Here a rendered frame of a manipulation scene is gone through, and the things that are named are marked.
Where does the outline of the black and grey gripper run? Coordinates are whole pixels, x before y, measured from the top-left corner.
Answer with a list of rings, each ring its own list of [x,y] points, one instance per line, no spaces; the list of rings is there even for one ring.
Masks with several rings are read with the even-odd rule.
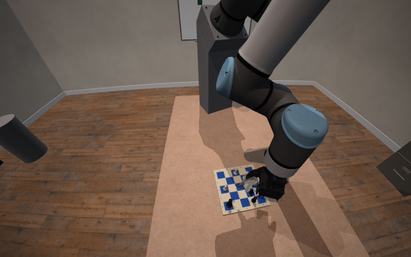
[[[285,194],[285,185],[287,178],[280,178],[272,174],[265,166],[250,171],[241,181],[239,186],[245,185],[245,192],[249,192],[251,187],[259,184],[256,188],[256,195],[259,192],[260,196],[265,196],[282,201],[282,196]],[[259,187],[259,189],[258,189]]]

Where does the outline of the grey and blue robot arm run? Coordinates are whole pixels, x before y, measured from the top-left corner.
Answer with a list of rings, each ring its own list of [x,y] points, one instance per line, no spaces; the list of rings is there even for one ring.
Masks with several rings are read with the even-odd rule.
[[[236,57],[223,64],[216,91],[267,117],[274,137],[264,163],[278,177],[299,170],[323,142],[328,121],[269,77],[329,1],[220,0],[210,13],[214,28],[229,37],[242,31],[247,16],[257,22]]]

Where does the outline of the blue and cream chessboard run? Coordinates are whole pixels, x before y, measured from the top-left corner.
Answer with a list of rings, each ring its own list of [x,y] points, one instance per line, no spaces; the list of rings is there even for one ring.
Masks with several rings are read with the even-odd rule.
[[[233,172],[235,169],[238,169],[238,174],[235,175]],[[253,194],[250,195],[249,192],[245,192],[245,185],[239,186],[243,180],[243,176],[246,171],[250,172],[254,170],[253,164],[243,165],[232,168],[224,168],[213,170],[215,182],[217,186],[218,196],[221,204],[222,214],[233,214],[237,212],[252,210],[256,208],[261,208],[271,205],[269,199],[265,196],[260,196],[259,193],[256,195],[255,188],[259,184],[259,178],[257,186],[252,186],[250,191],[253,189]],[[227,190],[224,191],[224,186],[227,186]],[[256,202],[251,201],[254,196],[257,197]],[[232,199],[232,207],[228,208],[226,203],[229,202],[229,199]]]

